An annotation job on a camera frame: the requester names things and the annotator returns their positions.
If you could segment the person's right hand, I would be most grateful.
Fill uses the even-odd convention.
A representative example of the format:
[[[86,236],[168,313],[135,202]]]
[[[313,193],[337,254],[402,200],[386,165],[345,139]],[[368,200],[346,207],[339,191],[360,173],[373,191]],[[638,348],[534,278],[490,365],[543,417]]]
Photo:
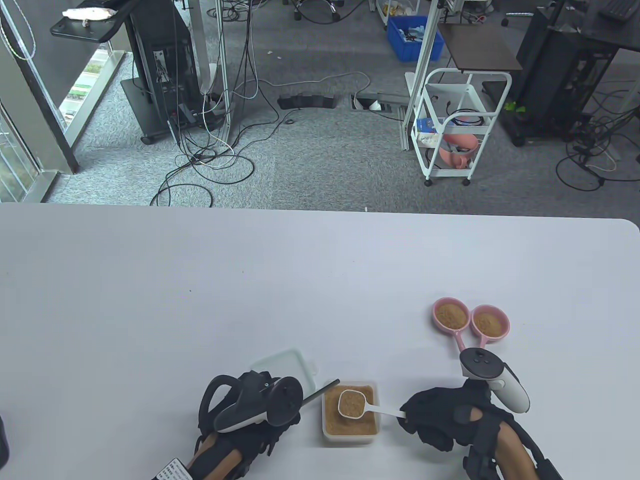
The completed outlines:
[[[455,442],[461,446],[473,443],[479,427],[478,420],[471,420],[473,408],[500,423],[514,419],[491,402],[487,382],[467,379],[461,387],[434,387],[412,395],[400,407],[406,417],[397,422],[408,434],[418,434],[423,443],[447,452]]]

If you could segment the person's left hand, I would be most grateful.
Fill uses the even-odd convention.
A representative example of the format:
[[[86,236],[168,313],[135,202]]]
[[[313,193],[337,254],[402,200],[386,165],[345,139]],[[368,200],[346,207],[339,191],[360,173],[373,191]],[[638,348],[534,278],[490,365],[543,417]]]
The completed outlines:
[[[240,377],[217,375],[199,404],[200,435],[186,468],[190,477],[244,477],[258,455],[272,454],[282,434],[300,422],[303,393],[292,376],[254,370]]]

